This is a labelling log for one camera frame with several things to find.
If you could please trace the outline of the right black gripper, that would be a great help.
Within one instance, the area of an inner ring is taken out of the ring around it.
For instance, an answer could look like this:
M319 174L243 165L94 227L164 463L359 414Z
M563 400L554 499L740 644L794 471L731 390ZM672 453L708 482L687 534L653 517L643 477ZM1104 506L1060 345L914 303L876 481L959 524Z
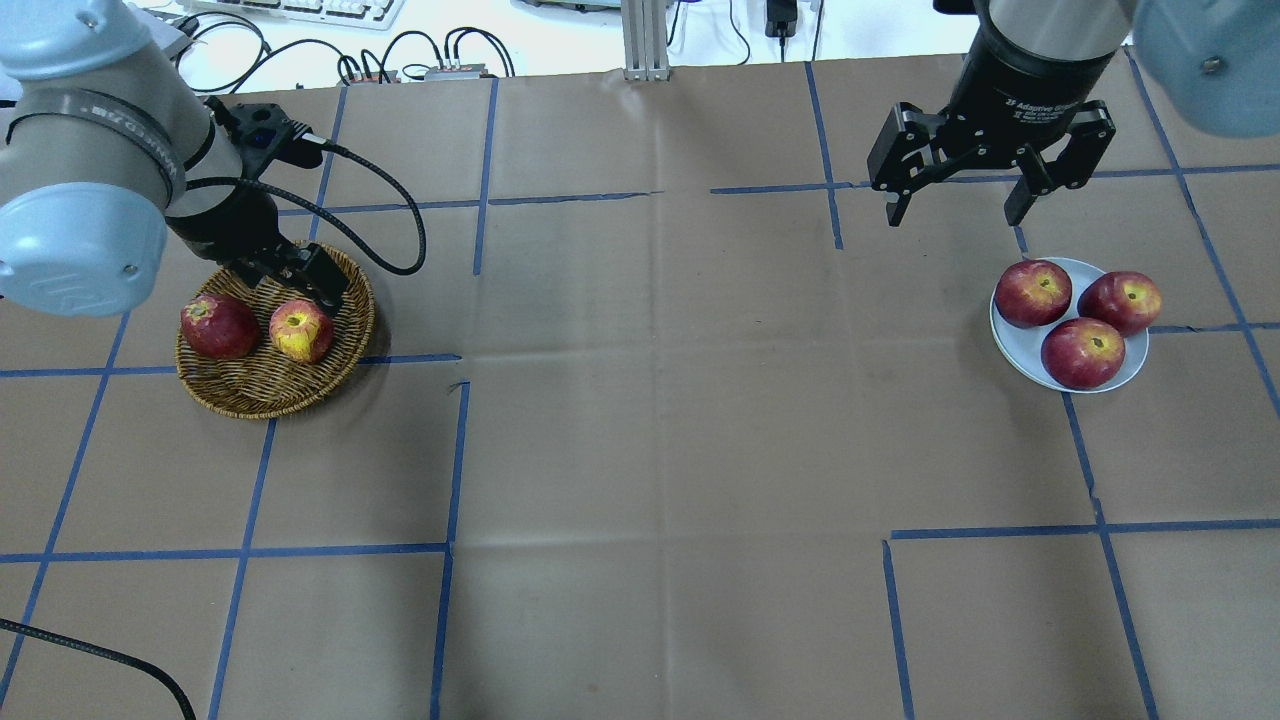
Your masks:
M978 29L943 110L895 104L868 154L888 224L901 225L919 191L960 170L1020 170L1004 204L1009 225L1037 199L1087 184L1116 135L1107 105L1089 99L1110 59L1053 59Z

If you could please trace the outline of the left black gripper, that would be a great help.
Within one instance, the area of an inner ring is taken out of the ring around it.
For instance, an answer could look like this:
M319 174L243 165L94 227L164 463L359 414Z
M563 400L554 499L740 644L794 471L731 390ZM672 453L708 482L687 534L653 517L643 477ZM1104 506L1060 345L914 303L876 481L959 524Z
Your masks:
M266 186L255 179L215 184L229 193L210 209L168 218L168 227L198 258L230 272L248 290L265 277L301 292L329 318L344 305L349 279L319 243L296 247L279 228L278 208Z

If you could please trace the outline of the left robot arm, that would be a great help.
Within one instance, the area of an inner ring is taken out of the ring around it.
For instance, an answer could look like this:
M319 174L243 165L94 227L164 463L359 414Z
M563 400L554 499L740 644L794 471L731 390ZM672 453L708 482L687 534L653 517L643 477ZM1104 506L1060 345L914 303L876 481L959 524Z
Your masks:
M122 1L5 1L3 297L110 316L152 292L169 234L248 287L271 278L329 314L348 281L278 225L275 160L314 168L321 142L275 104L200 97Z

